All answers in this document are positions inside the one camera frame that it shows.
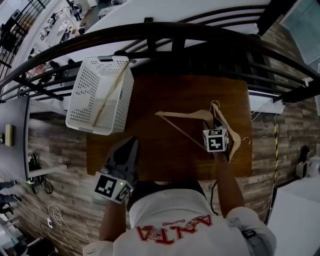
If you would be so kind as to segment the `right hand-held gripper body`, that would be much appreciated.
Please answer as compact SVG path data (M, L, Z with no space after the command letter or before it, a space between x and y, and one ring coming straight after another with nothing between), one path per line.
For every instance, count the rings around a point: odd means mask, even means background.
M215 158L214 153L223 153L227 160L230 159L227 152L229 138L226 128L204 129L202 135L204 147L212 159Z

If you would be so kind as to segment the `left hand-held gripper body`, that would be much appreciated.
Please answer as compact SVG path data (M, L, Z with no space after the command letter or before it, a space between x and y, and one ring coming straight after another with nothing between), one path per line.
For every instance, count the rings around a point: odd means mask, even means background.
M104 199L121 204L138 181L136 165L110 164L95 173L94 193Z

